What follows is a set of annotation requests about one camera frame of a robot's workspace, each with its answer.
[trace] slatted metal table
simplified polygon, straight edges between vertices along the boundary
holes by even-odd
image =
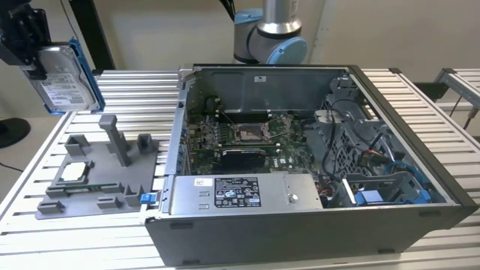
[[[445,83],[480,109],[480,69],[442,69],[435,82]]]
[[[480,145],[433,105],[402,74],[363,70],[386,100],[434,153],[449,173],[480,204]],[[162,186],[163,163],[177,98],[174,71],[105,71],[98,86],[103,113],[118,118],[126,138],[150,133],[159,140],[153,189]],[[139,224],[138,214],[35,220],[34,211],[66,153],[70,134],[105,141],[98,115],[61,117],[0,205],[0,268],[5,269],[163,269]],[[401,254],[210,269],[480,269],[480,211],[450,230],[425,235]]]

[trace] circuit board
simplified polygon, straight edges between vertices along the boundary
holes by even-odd
[[[294,115],[270,114],[267,120],[258,123],[234,123],[229,118],[225,123],[211,116],[193,116],[189,123],[191,175],[318,173],[301,121]],[[231,156],[229,163],[246,164],[226,166],[226,154]]]

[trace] warning label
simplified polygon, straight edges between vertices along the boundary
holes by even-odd
[[[259,188],[255,177],[233,177],[214,179],[214,206],[259,207]]]

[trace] blue cable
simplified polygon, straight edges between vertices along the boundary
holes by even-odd
[[[411,166],[409,166],[406,163],[403,163],[403,162],[401,162],[401,161],[395,161],[395,162],[389,163],[389,164],[385,166],[385,169],[382,170],[382,175],[386,175],[390,167],[394,166],[394,165],[401,165],[401,166],[406,167],[406,169],[413,172],[414,178],[417,178],[417,181],[418,181],[419,184],[422,185],[422,178],[421,178],[421,175],[419,175],[418,171],[415,170],[415,168],[413,168]]]

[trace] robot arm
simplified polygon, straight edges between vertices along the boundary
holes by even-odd
[[[306,41],[299,37],[298,0],[262,0],[262,9],[234,15],[233,57],[245,64],[301,64]]]
[[[0,3],[0,58],[21,66],[30,80],[45,80],[38,60],[39,47],[50,44],[45,11],[33,9],[30,0],[2,0]]]

